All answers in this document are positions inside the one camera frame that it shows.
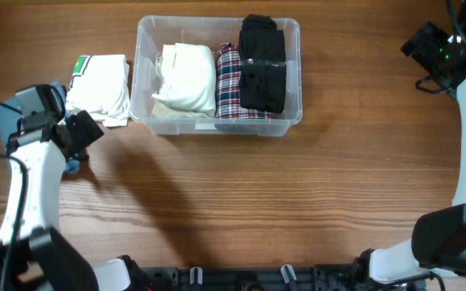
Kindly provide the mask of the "white cloth green patch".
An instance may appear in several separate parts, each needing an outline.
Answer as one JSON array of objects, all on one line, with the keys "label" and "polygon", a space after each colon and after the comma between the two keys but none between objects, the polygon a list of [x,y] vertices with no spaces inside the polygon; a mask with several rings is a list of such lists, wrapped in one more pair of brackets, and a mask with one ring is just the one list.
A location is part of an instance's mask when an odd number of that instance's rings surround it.
[{"label": "white cloth green patch", "polygon": [[66,110],[81,111],[106,128],[125,127],[129,120],[129,64],[124,54],[80,55],[66,96]]}]

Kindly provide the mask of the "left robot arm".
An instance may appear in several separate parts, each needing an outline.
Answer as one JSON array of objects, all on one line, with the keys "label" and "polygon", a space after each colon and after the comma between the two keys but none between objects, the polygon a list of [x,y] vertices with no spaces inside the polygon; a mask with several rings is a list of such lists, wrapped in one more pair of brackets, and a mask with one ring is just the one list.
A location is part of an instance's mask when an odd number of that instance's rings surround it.
[{"label": "left robot arm", "polygon": [[61,235],[59,189],[66,163],[103,131],[85,112],[67,115],[59,87],[17,91],[20,114],[2,158],[11,186],[0,227],[0,290],[148,290],[127,255],[91,266]]}]

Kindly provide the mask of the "black cloth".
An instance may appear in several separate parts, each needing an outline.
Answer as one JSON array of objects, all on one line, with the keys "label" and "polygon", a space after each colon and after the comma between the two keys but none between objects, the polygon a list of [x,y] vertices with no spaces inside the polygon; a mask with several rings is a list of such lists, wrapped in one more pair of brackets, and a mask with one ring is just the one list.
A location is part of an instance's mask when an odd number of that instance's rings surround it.
[{"label": "black cloth", "polygon": [[240,104],[280,114],[286,97],[284,32],[269,16],[249,15],[239,32]]}]

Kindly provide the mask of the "cream cloth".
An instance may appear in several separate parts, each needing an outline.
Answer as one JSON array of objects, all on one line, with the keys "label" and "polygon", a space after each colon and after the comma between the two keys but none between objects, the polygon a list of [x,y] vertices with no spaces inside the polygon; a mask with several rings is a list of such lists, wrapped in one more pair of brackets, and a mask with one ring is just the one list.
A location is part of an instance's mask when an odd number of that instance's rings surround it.
[{"label": "cream cloth", "polygon": [[217,77],[214,54],[208,47],[165,44],[155,67],[161,86],[152,95],[154,118],[215,117]]}]

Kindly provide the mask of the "red blue plaid cloth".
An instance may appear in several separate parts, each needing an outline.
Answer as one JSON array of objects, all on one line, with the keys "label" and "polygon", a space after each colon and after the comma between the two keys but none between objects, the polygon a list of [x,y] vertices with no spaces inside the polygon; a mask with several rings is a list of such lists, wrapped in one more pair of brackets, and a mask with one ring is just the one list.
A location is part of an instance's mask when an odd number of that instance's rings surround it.
[{"label": "red blue plaid cloth", "polygon": [[240,56],[236,45],[222,43],[216,60],[216,112],[219,119],[271,119],[270,112],[243,108],[240,104]]}]

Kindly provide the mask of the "clear plastic storage container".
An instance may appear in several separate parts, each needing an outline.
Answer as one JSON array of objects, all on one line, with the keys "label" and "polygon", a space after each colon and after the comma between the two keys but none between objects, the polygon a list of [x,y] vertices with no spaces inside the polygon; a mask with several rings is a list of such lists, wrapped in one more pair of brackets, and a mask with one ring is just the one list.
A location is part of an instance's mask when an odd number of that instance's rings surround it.
[{"label": "clear plastic storage container", "polygon": [[155,100],[151,98],[161,87],[155,72],[155,60],[165,44],[201,44],[216,53],[221,44],[237,44],[243,18],[189,17],[148,15],[138,23],[129,115],[157,135],[180,134],[249,134],[281,137],[303,117],[301,31],[291,18],[275,18],[282,30],[286,50],[285,109],[270,119],[164,119],[152,116]]}]

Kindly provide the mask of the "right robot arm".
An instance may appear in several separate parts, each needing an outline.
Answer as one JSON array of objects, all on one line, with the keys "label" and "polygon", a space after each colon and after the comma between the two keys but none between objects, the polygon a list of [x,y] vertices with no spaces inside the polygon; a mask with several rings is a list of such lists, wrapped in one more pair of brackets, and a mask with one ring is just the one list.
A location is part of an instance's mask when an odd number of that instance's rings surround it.
[{"label": "right robot arm", "polygon": [[343,276],[351,290],[419,290],[426,280],[466,277],[466,1],[455,11],[445,3],[452,32],[427,23],[401,48],[432,81],[436,94],[450,95],[459,106],[461,122],[460,172],[451,206],[421,216],[409,240],[386,249],[368,249]]}]

